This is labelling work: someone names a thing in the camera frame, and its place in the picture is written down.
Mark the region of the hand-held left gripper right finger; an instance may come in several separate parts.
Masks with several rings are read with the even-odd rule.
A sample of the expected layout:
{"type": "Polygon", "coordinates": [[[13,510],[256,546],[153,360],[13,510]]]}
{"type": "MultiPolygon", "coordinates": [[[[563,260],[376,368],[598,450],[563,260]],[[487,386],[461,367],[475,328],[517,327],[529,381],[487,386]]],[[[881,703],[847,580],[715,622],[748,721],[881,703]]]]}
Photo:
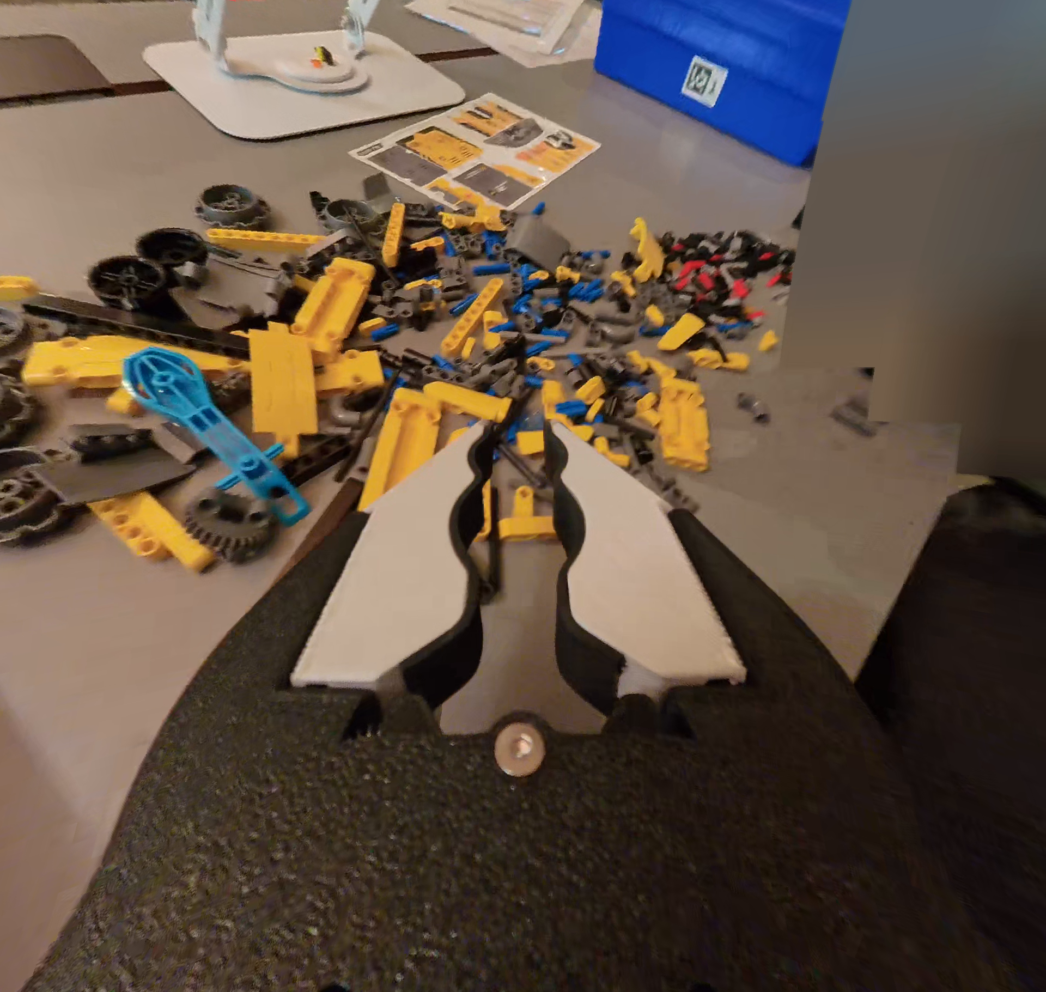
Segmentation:
{"type": "Polygon", "coordinates": [[[675,689],[742,685],[748,671],[699,573],[673,509],[568,426],[544,430],[554,527],[556,666],[583,701],[611,716],[628,696],[659,707],[675,689]]]}

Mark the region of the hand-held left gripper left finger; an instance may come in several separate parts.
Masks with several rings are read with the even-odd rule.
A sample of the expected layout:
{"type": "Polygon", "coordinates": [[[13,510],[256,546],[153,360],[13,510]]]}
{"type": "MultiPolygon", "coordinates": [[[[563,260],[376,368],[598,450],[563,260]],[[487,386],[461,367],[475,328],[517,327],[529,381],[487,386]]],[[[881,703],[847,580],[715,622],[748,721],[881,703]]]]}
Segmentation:
{"type": "Polygon", "coordinates": [[[438,709],[473,677],[483,633],[469,549],[495,446],[493,424],[471,426],[355,517],[358,537],[292,686],[413,694],[438,709]]]}

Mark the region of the pile of yellow toy building parts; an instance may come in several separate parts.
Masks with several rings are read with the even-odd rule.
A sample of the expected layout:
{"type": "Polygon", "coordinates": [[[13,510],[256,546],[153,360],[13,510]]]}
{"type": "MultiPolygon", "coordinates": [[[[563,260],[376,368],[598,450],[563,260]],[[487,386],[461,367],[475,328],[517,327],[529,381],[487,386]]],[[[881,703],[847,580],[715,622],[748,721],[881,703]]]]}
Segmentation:
{"type": "Polygon", "coordinates": [[[544,427],[559,422],[611,463],[690,501],[660,466],[703,472],[710,428],[695,379],[747,371],[737,344],[691,314],[665,322],[650,299],[664,255],[643,219],[619,264],[574,248],[544,217],[494,205],[403,201],[369,176],[362,201],[309,199],[320,235],[268,228],[247,188],[204,191],[203,232],[164,227],[135,252],[100,260],[93,301],[2,277],[2,546],[27,549],[83,513],[142,559],[194,571],[218,560],[183,526],[188,504],[227,468],[123,384],[149,345],[190,358],[217,407],[306,483],[349,478],[364,511],[479,422],[494,459],[519,476],[506,513],[483,488],[486,585],[500,544],[552,537],[544,427]]]}

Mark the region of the dark grey toy gear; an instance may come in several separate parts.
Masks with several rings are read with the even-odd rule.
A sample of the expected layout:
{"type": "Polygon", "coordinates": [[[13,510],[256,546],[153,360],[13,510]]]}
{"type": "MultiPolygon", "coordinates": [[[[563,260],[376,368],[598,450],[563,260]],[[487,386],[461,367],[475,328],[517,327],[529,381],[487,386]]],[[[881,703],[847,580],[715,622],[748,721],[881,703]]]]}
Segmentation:
{"type": "Polygon", "coordinates": [[[183,526],[222,560],[245,564],[268,549],[279,521],[268,504],[254,496],[208,487],[186,508],[183,526]]]}

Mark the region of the light blue plastic toy tool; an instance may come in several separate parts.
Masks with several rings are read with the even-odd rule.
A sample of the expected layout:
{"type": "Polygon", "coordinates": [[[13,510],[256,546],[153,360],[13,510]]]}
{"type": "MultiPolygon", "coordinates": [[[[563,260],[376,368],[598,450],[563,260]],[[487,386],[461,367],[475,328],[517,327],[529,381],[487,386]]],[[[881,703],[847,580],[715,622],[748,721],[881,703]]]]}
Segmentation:
{"type": "Polygon", "coordinates": [[[187,356],[149,345],[124,358],[123,384],[144,409],[185,429],[227,468],[217,488],[241,484],[274,512],[282,526],[306,518],[311,506],[276,459],[281,444],[259,449],[217,407],[207,380],[187,356]]]}

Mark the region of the cluster of red black toy pins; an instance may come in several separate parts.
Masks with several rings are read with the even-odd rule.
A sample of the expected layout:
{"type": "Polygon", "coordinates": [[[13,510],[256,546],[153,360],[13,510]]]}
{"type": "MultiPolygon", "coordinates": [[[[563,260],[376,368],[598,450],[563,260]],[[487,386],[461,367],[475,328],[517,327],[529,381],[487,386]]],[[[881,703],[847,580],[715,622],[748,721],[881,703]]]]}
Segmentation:
{"type": "Polygon", "coordinates": [[[665,322],[688,313],[721,334],[743,334],[765,322],[765,310],[753,302],[756,288],[778,296],[791,286],[795,248],[748,229],[665,233],[659,243],[663,269],[650,305],[665,322]]]}

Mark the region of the yellow sticker sheet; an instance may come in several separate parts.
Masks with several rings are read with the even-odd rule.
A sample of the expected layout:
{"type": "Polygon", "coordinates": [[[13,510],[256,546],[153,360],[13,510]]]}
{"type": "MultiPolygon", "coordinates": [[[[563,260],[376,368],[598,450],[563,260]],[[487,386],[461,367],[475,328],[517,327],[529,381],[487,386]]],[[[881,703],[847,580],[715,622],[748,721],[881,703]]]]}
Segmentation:
{"type": "Polygon", "coordinates": [[[488,204],[511,212],[599,149],[589,136],[486,94],[349,155],[447,208],[488,204]]]}

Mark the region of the white book stand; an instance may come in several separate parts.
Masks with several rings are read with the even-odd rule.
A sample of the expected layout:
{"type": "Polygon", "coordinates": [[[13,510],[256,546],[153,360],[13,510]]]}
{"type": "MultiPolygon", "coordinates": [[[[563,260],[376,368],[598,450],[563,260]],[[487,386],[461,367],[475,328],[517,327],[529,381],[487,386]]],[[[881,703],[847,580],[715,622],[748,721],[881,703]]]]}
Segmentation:
{"type": "Polygon", "coordinates": [[[333,30],[229,37],[229,0],[194,0],[190,40],[147,46],[144,63],[227,136],[280,141],[431,112],[463,89],[368,31],[381,0],[347,0],[333,30]]]}

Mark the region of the blue plastic bin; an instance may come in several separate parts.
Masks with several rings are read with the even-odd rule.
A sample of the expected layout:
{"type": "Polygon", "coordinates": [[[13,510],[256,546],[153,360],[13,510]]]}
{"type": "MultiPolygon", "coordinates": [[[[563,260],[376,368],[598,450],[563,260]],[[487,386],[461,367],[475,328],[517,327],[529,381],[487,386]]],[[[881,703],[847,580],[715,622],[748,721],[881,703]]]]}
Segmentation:
{"type": "Polygon", "coordinates": [[[852,0],[602,0],[595,70],[811,165],[852,0]]]}

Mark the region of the white paper sheets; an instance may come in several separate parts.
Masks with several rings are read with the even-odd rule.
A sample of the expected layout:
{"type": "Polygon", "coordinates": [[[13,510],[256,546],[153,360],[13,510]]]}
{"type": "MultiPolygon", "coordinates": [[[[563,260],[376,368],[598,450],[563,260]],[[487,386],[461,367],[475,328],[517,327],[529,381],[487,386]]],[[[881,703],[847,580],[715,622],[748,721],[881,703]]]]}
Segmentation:
{"type": "Polygon", "coordinates": [[[593,60],[602,17],[593,0],[410,0],[407,10],[528,69],[593,60]]]}

